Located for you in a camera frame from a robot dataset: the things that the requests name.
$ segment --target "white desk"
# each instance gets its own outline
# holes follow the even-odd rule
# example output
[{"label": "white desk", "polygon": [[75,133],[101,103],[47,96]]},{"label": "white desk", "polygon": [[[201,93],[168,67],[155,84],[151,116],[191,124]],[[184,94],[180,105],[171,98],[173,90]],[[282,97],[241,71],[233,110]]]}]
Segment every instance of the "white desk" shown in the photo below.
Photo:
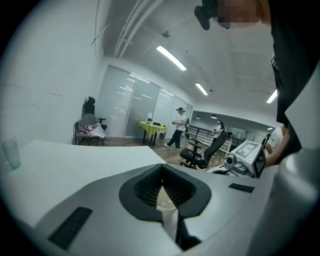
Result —
[{"label": "white desk", "polygon": [[93,181],[166,163],[148,146],[93,147],[34,140],[19,153],[21,166],[1,176],[1,188],[11,213],[31,227]]}]

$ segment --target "railing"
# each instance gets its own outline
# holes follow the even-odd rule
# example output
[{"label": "railing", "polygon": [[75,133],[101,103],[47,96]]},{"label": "railing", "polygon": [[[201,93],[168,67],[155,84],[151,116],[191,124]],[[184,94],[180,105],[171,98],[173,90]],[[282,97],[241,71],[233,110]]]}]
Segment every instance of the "railing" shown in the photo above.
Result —
[{"label": "railing", "polygon": [[[193,125],[190,125],[189,135],[191,138],[196,139],[207,146],[211,145],[212,140],[214,138],[214,133],[211,130],[202,129]],[[240,146],[244,142],[244,140],[242,139],[235,138],[234,135],[231,136],[231,138],[229,138],[228,141],[231,142],[230,151],[234,150],[236,147]],[[226,150],[228,150],[228,147],[229,142],[224,143],[220,149],[222,149],[222,151],[225,152]]]}]

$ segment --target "glass partition wall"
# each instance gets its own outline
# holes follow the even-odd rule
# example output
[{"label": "glass partition wall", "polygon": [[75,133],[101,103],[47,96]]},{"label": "glass partition wall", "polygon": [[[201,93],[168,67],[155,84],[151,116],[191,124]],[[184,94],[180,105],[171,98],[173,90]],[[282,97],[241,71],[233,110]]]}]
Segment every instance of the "glass partition wall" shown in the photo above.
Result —
[{"label": "glass partition wall", "polygon": [[192,106],[171,92],[157,86],[137,74],[109,66],[100,88],[96,103],[96,116],[105,118],[108,137],[142,138],[144,131],[138,128],[140,121],[147,121],[152,114],[153,122],[167,126],[166,138],[175,132],[172,121],[178,117],[176,109],[184,108],[190,117]]}]

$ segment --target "wooden floor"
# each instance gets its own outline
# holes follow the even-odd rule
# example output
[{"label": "wooden floor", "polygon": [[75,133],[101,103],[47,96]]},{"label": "wooden floor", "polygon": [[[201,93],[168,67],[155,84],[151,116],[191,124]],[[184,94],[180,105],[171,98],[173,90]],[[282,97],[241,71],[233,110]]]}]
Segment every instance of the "wooden floor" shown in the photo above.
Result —
[{"label": "wooden floor", "polygon": [[[181,144],[180,144],[180,149],[175,149],[174,145],[171,147],[165,147],[164,143],[169,142],[169,139],[161,140],[158,139],[156,140],[156,146],[151,146],[150,148],[159,156],[161,157],[166,163],[168,164],[175,164],[179,165],[182,160],[184,160],[180,156],[180,152],[184,148],[188,149],[193,149],[193,146],[188,144],[189,140],[186,139],[185,137],[181,137]],[[87,146],[88,141],[82,140],[79,145],[82,146]],[[97,140],[93,139],[90,143],[90,146],[97,146]],[[111,138],[111,137],[106,137],[104,139],[104,145],[102,145],[102,142],[99,142],[99,147],[135,147],[135,146],[145,146],[142,143],[142,139],[137,139],[137,138]],[[202,149],[198,150],[199,154],[202,154],[207,148],[207,145],[201,144]],[[225,160],[225,153],[221,151],[217,151],[215,153],[215,156],[213,155],[211,157],[209,166],[206,169],[199,169],[201,171],[207,171],[213,167],[220,166],[223,161]]]}]

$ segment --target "black pants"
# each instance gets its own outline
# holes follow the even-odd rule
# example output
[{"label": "black pants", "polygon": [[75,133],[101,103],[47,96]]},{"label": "black pants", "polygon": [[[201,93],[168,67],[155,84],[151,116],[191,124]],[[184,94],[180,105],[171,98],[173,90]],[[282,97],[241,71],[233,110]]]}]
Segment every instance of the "black pants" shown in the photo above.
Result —
[{"label": "black pants", "polygon": [[172,139],[170,140],[169,143],[167,143],[167,145],[171,146],[173,143],[175,143],[175,148],[180,149],[180,137],[183,132],[184,132],[183,130],[175,130],[172,136]]}]

